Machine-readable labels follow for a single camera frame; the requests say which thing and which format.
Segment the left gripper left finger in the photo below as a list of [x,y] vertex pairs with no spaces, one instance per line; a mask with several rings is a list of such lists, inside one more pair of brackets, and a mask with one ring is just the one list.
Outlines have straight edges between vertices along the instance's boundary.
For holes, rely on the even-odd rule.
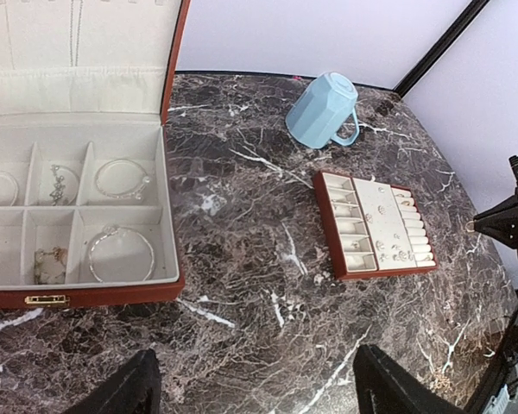
[[153,349],[138,351],[67,413],[159,413],[161,373]]

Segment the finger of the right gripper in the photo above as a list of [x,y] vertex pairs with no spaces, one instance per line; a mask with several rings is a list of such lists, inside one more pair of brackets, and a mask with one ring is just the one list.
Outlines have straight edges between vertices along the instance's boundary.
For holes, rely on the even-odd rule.
[[497,206],[475,215],[465,229],[491,237],[515,250],[518,257],[518,189]]

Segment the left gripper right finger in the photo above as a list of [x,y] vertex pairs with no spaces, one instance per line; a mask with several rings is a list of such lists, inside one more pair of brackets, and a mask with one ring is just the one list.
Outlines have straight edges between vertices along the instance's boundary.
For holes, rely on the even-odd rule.
[[361,345],[353,361],[361,413],[438,414],[462,410],[425,388],[376,345]]

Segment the brown jewelry tray cream lining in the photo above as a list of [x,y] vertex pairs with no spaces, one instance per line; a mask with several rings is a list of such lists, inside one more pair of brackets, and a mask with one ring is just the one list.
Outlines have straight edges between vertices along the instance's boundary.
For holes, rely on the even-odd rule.
[[319,171],[313,188],[337,280],[427,273],[438,262],[410,189]]

